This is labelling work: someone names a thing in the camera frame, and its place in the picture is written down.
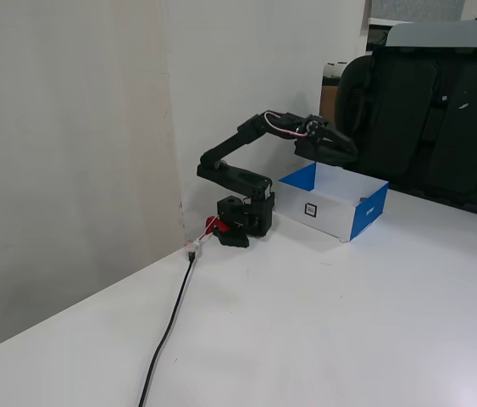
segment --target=table surface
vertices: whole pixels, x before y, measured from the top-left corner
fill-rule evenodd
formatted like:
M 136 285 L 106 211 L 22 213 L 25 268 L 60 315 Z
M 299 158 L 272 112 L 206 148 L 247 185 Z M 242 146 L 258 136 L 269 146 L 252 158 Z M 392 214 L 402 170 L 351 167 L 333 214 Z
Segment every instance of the table surface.
M 136 406 L 187 263 L 158 263 L 0 344 L 0 406 Z M 477 406 L 477 215 L 390 192 L 352 243 L 275 215 L 212 239 L 147 405 Z

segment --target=cardboard box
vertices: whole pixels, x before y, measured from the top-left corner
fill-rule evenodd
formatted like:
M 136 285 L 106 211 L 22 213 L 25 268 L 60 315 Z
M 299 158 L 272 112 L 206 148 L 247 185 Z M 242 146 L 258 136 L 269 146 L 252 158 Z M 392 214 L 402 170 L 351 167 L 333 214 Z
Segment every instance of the cardboard box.
M 336 96 L 338 86 L 323 86 L 321 88 L 321 102 L 319 116 L 334 122 L 336 120 Z
M 314 163 L 276 185 L 275 211 L 350 242 L 382 213 L 389 183 Z

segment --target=black cable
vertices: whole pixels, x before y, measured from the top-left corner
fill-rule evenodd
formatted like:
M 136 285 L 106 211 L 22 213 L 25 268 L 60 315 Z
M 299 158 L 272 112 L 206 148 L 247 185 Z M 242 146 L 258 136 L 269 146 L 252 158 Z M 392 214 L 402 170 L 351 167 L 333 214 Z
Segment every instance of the black cable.
M 189 253 L 189 267 L 187 268 L 186 276 L 184 277 L 184 282 L 181 283 L 180 293 L 178 294 L 178 299 L 176 299 L 176 304 L 174 309 L 172 310 L 172 315 L 170 316 L 169 325 L 167 326 L 167 330 L 164 332 L 163 337 L 161 338 L 161 342 L 155 349 L 155 353 L 152 357 L 152 363 L 150 363 L 150 368 L 147 371 L 146 381 L 144 382 L 144 388 L 142 389 L 142 396 L 140 397 L 140 403 L 138 407 L 144 407 L 144 403 L 146 403 L 147 398 L 147 391 L 150 388 L 150 384 L 152 383 L 153 373 L 155 372 L 155 366 L 157 365 L 157 361 L 159 358 L 159 352 L 163 348 L 164 344 L 167 342 L 168 336 L 170 331 L 172 330 L 172 326 L 174 325 L 175 317 L 178 314 L 178 309 L 180 308 L 181 297 L 186 289 L 187 280 L 189 278 L 189 274 L 191 273 L 191 268 L 193 267 L 193 263 L 195 262 L 195 253 Z

